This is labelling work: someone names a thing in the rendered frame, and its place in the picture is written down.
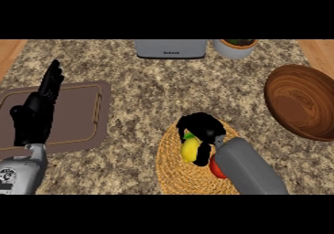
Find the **brown wooden bowl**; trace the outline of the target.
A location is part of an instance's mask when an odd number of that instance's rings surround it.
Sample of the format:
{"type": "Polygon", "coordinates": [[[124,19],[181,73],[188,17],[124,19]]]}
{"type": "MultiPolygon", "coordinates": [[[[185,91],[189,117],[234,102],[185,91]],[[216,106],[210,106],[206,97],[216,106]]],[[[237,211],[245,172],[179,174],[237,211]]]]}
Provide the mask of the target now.
{"type": "Polygon", "coordinates": [[[263,97],[279,125],[297,136],[334,141],[334,79],[310,67],[284,65],[268,75],[263,97]]]}

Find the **yellow lemon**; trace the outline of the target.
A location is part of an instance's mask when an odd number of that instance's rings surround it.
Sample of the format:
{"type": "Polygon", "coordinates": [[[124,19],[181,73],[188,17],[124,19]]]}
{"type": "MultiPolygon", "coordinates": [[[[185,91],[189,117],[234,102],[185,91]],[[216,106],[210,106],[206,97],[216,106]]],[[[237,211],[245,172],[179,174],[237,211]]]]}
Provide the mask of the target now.
{"type": "Polygon", "coordinates": [[[198,148],[200,140],[197,136],[192,133],[186,133],[183,136],[183,143],[181,149],[181,154],[185,163],[194,162],[197,160],[198,148]]]}

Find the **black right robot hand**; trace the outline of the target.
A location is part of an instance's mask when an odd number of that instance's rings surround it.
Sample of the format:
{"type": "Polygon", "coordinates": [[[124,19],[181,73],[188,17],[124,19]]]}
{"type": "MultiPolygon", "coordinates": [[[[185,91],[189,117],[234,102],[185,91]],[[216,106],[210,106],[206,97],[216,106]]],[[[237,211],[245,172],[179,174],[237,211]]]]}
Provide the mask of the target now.
{"type": "Polygon", "coordinates": [[[197,150],[197,160],[194,164],[197,166],[206,166],[209,164],[214,138],[217,136],[226,135],[223,124],[209,113],[195,112],[181,118],[176,124],[176,128],[179,131],[182,142],[185,142],[183,130],[188,130],[201,140],[201,144],[197,150]]]}

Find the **white plant pot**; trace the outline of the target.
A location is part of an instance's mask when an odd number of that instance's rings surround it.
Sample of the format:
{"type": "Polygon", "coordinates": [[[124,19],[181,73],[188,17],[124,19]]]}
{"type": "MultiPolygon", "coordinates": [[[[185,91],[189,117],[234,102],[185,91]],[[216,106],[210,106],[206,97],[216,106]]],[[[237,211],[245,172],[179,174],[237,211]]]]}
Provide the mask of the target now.
{"type": "Polygon", "coordinates": [[[213,40],[213,46],[214,46],[214,50],[216,52],[228,59],[244,59],[257,44],[259,40],[254,39],[253,42],[245,45],[245,46],[237,46],[234,44],[231,44],[226,40],[223,39],[214,39],[213,40]]]}

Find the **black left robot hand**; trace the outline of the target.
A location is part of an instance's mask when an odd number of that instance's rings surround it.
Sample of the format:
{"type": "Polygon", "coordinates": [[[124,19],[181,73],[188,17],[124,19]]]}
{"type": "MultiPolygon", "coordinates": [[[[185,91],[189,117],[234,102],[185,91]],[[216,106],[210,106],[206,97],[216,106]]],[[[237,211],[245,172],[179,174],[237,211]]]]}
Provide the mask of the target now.
{"type": "Polygon", "coordinates": [[[22,105],[15,105],[9,109],[15,128],[15,146],[43,144],[48,140],[62,81],[62,69],[55,59],[43,74],[39,90],[28,94],[22,105]]]}

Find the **brown cutting board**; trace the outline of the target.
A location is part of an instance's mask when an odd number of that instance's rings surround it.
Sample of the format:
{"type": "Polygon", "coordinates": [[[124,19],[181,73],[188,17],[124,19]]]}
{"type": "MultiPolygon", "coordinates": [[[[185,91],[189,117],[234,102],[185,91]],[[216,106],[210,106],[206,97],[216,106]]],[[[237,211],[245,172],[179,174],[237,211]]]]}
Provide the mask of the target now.
{"type": "MultiPolygon", "coordinates": [[[[9,116],[12,106],[24,103],[37,87],[5,90],[0,94],[0,160],[28,156],[22,147],[14,146],[15,129],[9,116]]],[[[87,150],[96,147],[107,136],[110,84],[104,80],[65,83],[56,99],[46,153],[87,150]]]]}

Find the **red fruit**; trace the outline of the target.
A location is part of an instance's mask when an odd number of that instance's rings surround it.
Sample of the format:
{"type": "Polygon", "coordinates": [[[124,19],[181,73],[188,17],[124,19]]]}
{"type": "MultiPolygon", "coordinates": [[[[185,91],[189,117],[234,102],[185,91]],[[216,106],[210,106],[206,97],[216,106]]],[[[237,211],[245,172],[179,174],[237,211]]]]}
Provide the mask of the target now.
{"type": "Polygon", "coordinates": [[[228,178],[214,162],[214,155],[212,155],[212,158],[210,158],[210,171],[217,178],[222,178],[222,179],[228,178]]]}

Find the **round woven wicker placemat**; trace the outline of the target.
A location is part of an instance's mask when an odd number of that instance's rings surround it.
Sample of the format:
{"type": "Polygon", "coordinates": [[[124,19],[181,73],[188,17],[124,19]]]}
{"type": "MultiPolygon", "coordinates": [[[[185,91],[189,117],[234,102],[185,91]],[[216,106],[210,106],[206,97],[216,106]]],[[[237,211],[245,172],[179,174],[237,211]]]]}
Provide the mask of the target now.
{"type": "Polygon", "coordinates": [[[181,137],[176,124],[172,124],[161,137],[155,155],[155,172],[164,194],[238,195],[240,192],[228,178],[217,178],[210,166],[185,163],[181,155],[181,137]]]}

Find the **grey appliance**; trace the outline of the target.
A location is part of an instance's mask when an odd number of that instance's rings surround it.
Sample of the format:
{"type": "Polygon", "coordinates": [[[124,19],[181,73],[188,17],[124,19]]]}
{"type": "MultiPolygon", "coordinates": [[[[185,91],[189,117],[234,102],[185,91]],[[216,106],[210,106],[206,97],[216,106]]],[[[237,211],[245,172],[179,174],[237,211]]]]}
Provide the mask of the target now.
{"type": "Polygon", "coordinates": [[[144,59],[201,59],[206,39],[136,39],[136,55],[144,59]]]}

